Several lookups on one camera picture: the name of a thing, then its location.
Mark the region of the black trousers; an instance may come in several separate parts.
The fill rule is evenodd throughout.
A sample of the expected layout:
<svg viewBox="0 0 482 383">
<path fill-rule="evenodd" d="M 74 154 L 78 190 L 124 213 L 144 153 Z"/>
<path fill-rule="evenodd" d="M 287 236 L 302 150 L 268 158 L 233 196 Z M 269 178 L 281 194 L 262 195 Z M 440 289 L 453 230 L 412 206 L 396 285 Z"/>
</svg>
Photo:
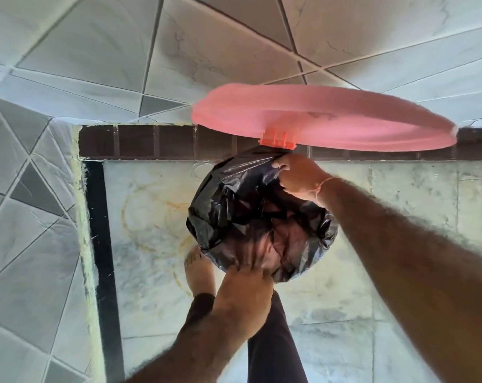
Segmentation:
<svg viewBox="0 0 482 383">
<path fill-rule="evenodd" d="M 222 296 L 201 293 L 193 298 L 186 321 L 175 344 L 189 329 L 199 326 L 210 315 L 215 300 Z M 271 297 L 270 312 L 263 327 L 247 342 L 246 372 L 234 372 L 236 378 L 244 375 L 244 383 L 308 383 L 299 352 L 287 323 L 286 314 L 276 290 Z"/>
</svg>

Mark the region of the person's right forearm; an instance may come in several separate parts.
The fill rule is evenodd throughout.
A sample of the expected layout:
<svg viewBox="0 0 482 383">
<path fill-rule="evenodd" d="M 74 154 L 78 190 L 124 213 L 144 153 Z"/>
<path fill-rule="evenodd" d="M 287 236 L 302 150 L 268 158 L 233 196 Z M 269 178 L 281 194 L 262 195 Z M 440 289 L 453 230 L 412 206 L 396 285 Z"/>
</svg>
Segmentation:
<svg viewBox="0 0 482 383">
<path fill-rule="evenodd" d="M 339 178 L 319 200 L 403 332 L 445 383 L 482 383 L 482 257 Z"/>
</svg>

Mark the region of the person's left hand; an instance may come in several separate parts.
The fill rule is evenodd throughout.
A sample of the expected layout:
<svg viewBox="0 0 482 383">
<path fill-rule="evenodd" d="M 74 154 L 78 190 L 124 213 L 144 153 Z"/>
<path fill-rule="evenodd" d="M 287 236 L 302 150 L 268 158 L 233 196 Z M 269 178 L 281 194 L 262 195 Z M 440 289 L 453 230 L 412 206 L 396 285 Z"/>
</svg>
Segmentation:
<svg viewBox="0 0 482 383">
<path fill-rule="evenodd" d="M 226 327 L 229 340 L 241 344 L 264 325 L 273 292 L 273 282 L 225 282 L 224 277 L 212 315 Z"/>
</svg>

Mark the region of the pink round bin lid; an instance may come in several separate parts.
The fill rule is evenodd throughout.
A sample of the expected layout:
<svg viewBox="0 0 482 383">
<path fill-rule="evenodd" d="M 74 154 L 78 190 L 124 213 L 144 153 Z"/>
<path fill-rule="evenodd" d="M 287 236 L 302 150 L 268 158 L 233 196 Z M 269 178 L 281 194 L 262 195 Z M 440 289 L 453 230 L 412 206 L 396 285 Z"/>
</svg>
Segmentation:
<svg viewBox="0 0 482 383">
<path fill-rule="evenodd" d="M 451 147 L 457 126 L 402 98 L 321 85 L 231 83 L 192 106 L 193 123 L 259 139 L 366 152 L 419 152 Z"/>
</svg>

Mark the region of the person's right hand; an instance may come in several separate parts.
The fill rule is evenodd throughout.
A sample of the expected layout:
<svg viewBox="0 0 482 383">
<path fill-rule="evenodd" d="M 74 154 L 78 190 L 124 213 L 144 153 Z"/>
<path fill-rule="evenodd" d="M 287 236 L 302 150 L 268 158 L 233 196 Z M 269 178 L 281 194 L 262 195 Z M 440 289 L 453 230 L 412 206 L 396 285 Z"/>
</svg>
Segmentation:
<svg viewBox="0 0 482 383">
<path fill-rule="evenodd" d="M 319 194 L 321 187 L 334 177 L 324 172 L 314 161 L 301 154 L 294 155 L 292 171 L 294 173 L 294 191 L 283 191 L 304 201 L 321 206 Z"/>
</svg>

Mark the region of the person's left forearm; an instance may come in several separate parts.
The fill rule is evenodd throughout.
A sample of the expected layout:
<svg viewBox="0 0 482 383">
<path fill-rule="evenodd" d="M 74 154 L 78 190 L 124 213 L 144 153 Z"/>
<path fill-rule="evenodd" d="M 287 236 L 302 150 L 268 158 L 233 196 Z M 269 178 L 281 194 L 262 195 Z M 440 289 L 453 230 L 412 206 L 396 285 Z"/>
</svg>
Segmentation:
<svg viewBox="0 0 482 383">
<path fill-rule="evenodd" d="M 262 328 L 270 300 L 253 311 L 200 294 L 174 343 L 123 383 L 217 383 L 244 343 Z"/>
</svg>

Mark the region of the person's bare foot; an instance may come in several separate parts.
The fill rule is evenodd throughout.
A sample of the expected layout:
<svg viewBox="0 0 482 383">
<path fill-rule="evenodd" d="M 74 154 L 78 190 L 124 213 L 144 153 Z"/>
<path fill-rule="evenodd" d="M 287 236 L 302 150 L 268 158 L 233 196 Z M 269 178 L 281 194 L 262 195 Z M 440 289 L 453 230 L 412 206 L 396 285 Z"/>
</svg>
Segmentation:
<svg viewBox="0 0 482 383">
<path fill-rule="evenodd" d="M 193 297 L 200 294 L 216 296 L 214 265 L 196 245 L 184 260 L 184 270 L 188 288 Z"/>
</svg>

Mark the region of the black plastic trash bag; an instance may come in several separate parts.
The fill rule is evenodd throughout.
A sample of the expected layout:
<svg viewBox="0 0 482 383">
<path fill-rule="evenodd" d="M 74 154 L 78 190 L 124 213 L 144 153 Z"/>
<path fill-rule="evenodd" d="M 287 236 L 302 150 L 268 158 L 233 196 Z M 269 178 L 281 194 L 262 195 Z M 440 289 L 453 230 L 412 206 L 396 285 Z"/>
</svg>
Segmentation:
<svg viewBox="0 0 482 383">
<path fill-rule="evenodd" d="M 213 166 L 188 208 L 186 226 L 220 270 L 239 264 L 249 246 L 275 283 L 308 271 L 327 253 L 338 223 L 325 208 L 283 190 L 272 162 L 293 151 L 257 146 Z"/>
</svg>

